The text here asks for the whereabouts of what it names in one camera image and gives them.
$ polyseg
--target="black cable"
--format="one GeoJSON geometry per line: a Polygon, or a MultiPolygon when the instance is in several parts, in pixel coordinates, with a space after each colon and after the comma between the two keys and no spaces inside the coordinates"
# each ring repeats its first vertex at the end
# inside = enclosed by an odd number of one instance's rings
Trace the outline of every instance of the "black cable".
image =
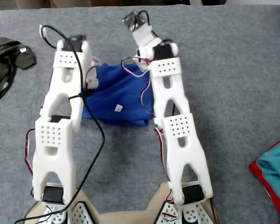
{"type": "MultiPolygon", "coordinates": [[[[52,209],[51,209],[49,206],[47,206],[47,205],[46,205],[46,207],[50,210],[50,212],[52,212],[52,209]]],[[[48,220],[49,220],[49,218],[51,218],[51,216],[52,216],[52,215],[50,215],[50,216],[49,216],[48,218],[46,218],[45,220],[40,221],[40,222],[37,222],[37,223],[34,223],[34,224],[39,224],[39,223],[46,222],[46,221],[48,221],[48,220]]]]}
{"type": "Polygon", "coordinates": [[[147,24],[150,26],[149,14],[148,14],[148,12],[147,12],[146,10],[141,10],[141,11],[138,12],[138,14],[137,14],[136,17],[135,17],[135,22],[134,22],[135,25],[136,25],[136,23],[137,23],[137,21],[138,21],[140,15],[141,15],[141,13],[145,13],[145,14],[146,14],[147,24]]]}
{"type": "Polygon", "coordinates": [[[32,188],[31,191],[30,191],[30,195],[31,195],[32,197],[34,197],[33,188],[32,188]]]}
{"type": "Polygon", "coordinates": [[[173,43],[173,40],[171,40],[171,39],[169,39],[169,38],[166,38],[166,39],[162,40],[158,45],[160,45],[160,44],[162,44],[162,43],[167,43],[167,42],[173,43]]]}
{"type": "MultiPolygon", "coordinates": [[[[150,26],[150,21],[149,21],[149,14],[146,10],[141,10],[138,12],[138,14],[136,15],[135,17],[135,21],[134,21],[134,27],[136,28],[136,24],[137,24],[137,21],[141,15],[141,13],[145,13],[146,14],[146,18],[147,18],[147,24],[150,26]]],[[[159,37],[153,30],[151,31],[156,37],[159,37]]]]}
{"type": "Polygon", "coordinates": [[[47,38],[43,35],[43,27],[44,27],[44,26],[42,26],[42,28],[41,28],[41,35],[42,35],[43,40],[44,40],[51,48],[57,49],[57,47],[55,47],[54,45],[52,45],[52,44],[47,40],[47,38]]]}
{"type": "Polygon", "coordinates": [[[174,116],[175,108],[176,108],[175,103],[173,103],[173,107],[172,107],[172,116],[174,116]]]}
{"type": "Polygon", "coordinates": [[[216,217],[216,214],[215,214],[215,209],[214,209],[214,203],[213,203],[212,198],[210,198],[210,207],[211,207],[211,212],[213,213],[215,224],[218,224],[217,217],[216,217]]]}
{"type": "Polygon", "coordinates": [[[32,220],[32,219],[42,218],[42,217],[46,217],[46,216],[51,216],[51,215],[58,214],[58,213],[62,213],[62,212],[64,212],[64,211],[66,211],[66,210],[70,207],[70,205],[74,202],[74,200],[76,199],[77,195],[79,194],[81,188],[83,187],[83,185],[84,185],[84,183],[85,183],[85,181],[86,181],[86,179],[87,179],[87,177],[88,177],[88,175],[89,175],[89,173],[90,173],[90,171],[91,171],[93,165],[95,164],[96,160],[98,159],[98,156],[99,156],[99,154],[101,153],[101,151],[102,151],[102,149],[103,149],[103,147],[104,147],[104,144],[105,144],[105,133],[104,133],[104,131],[103,131],[103,128],[102,128],[102,126],[99,124],[98,120],[94,117],[94,115],[93,115],[93,113],[91,112],[91,110],[90,110],[90,108],[89,108],[89,106],[88,106],[88,104],[87,104],[87,102],[86,102],[86,100],[85,100],[85,98],[84,98],[84,95],[83,95],[83,93],[84,93],[84,88],[83,88],[83,70],[82,70],[82,66],[81,66],[79,57],[78,57],[78,55],[77,55],[77,53],[76,53],[76,51],[75,51],[73,45],[71,44],[71,42],[69,41],[69,39],[68,39],[62,32],[60,32],[58,29],[56,29],[56,28],[54,28],[54,27],[52,27],[52,26],[50,26],[50,25],[43,25],[43,26],[42,26],[42,29],[45,28],[45,27],[48,27],[48,28],[50,28],[51,30],[53,30],[53,31],[55,31],[56,33],[58,33],[58,34],[69,44],[69,46],[71,47],[71,49],[72,49],[72,51],[73,51],[73,53],[74,53],[74,55],[75,55],[75,58],[76,58],[76,60],[77,60],[77,63],[78,63],[78,66],[79,66],[79,70],[80,70],[81,98],[82,98],[82,100],[83,100],[83,102],[84,102],[84,105],[85,105],[85,107],[86,107],[88,113],[91,115],[92,119],[94,120],[94,122],[96,123],[96,125],[98,126],[98,128],[99,128],[99,130],[100,130],[100,132],[101,132],[101,135],[102,135],[102,143],[101,143],[101,145],[100,145],[100,147],[99,147],[99,149],[98,149],[97,154],[95,155],[94,159],[92,160],[92,162],[91,162],[91,164],[90,164],[90,166],[89,166],[89,168],[88,168],[88,170],[87,170],[87,172],[86,172],[86,174],[85,174],[83,180],[81,181],[81,183],[80,183],[80,185],[79,185],[79,187],[78,187],[76,193],[75,193],[74,196],[72,197],[71,201],[70,201],[63,209],[58,210],[58,211],[53,211],[53,212],[50,212],[50,213],[45,214],[45,215],[40,215],[40,216],[35,216],[35,217],[21,218],[21,219],[15,221],[14,224],[17,224],[17,223],[23,222],[23,221],[27,221],[27,220],[32,220]]]}

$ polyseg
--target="white wire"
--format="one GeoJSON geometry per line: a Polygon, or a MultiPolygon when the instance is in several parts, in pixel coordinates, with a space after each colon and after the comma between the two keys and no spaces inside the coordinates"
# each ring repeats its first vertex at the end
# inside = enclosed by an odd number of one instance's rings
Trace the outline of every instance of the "white wire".
{"type": "Polygon", "coordinates": [[[132,71],[130,71],[129,69],[127,69],[124,65],[122,65],[122,66],[123,66],[123,69],[124,69],[126,72],[130,73],[131,75],[135,76],[136,78],[140,78],[140,77],[144,76],[144,75],[149,71],[149,70],[146,70],[146,71],[144,71],[141,75],[136,75],[135,73],[133,73],[132,71]]]}

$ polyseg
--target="gray carpet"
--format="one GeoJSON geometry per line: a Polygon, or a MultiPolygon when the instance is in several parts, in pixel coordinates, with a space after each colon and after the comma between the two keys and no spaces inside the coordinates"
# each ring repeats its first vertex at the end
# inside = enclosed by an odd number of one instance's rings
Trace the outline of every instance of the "gray carpet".
{"type": "MultiPolygon", "coordinates": [[[[271,199],[248,169],[280,139],[280,7],[141,8],[149,11],[160,37],[179,45],[185,91],[222,224],[280,224],[271,199]]],[[[54,57],[38,35],[39,24],[51,24],[67,35],[86,33],[94,55],[117,64],[136,50],[120,22],[133,9],[0,12],[0,36],[31,46],[38,59],[33,69],[18,71],[0,100],[0,224],[13,223],[34,203],[24,140],[39,117],[54,57]]],[[[51,41],[57,39],[50,33],[51,41]]],[[[106,146],[84,186],[100,212],[144,209],[159,182],[166,180],[153,127],[153,122],[144,128],[103,126],[106,146]]],[[[83,120],[74,135],[77,182],[100,141],[93,121],[83,120]]]]}

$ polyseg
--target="red wire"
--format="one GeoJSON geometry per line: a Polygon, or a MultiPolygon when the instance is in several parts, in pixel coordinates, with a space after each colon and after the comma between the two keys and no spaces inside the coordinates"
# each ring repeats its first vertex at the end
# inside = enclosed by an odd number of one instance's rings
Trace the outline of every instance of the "red wire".
{"type": "Polygon", "coordinates": [[[169,217],[172,217],[172,218],[177,218],[177,216],[171,215],[171,214],[166,213],[166,212],[162,212],[162,215],[169,216],[169,217]]]}
{"type": "Polygon", "coordinates": [[[142,98],[143,98],[143,95],[145,93],[146,90],[148,90],[149,86],[150,86],[150,76],[148,76],[148,83],[147,83],[147,86],[141,91],[141,94],[140,94],[140,103],[141,103],[141,106],[144,108],[144,110],[147,112],[147,113],[150,113],[154,116],[154,112],[152,111],[149,111],[145,108],[145,106],[143,105],[143,101],[142,101],[142,98]]]}
{"type": "Polygon", "coordinates": [[[33,175],[33,170],[32,170],[32,167],[30,165],[30,162],[28,160],[28,157],[29,157],[29,144],[30,144],[30,141],[29,141],[29,134],[31,132],[34,132],[35,131],[35,128],[32,128],[30,129],[29,131],[27,131],[26,133],[26,144],[25,144],[25,163],[30,171],[30,173],[33,175]]]}
{"type": "Polygon", "coordinates": [[[169,176],[168,176],[167,169],[166,169],[166,167],[165,167],[165,161],[164,161],[164,145],[163,145],[162,134],[161,134],[160,130],[159,130],[157,127],[155,127],[154,130],[155,130],[155,132],[157,132],[158,137],[159,137],[159,141],[160,141],[160,151],[161,151],[161,163],[162,163],[162,165],[163,165],[163,168],[164,168],[164,171],[165,171],[165,173],[166,173],[166,176],[167,176],[167,178],[168,178],[168,180],[169,180],[169,176]]]}

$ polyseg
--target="white 3d-printed bracket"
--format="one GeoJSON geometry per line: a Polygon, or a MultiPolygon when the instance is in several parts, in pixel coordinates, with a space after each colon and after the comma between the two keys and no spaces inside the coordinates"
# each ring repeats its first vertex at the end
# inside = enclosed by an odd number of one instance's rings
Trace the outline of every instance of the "white 3d-printed bracket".
{"type": "Polygon", "coordinates": [[[188,204],[182,206],[182,213],[178,213],[174,205],[165,203],[154,224],[213,224],[211,218],[201,204],[188,204]],[[163,215],[168,213],[178,219],[163,215]]]}

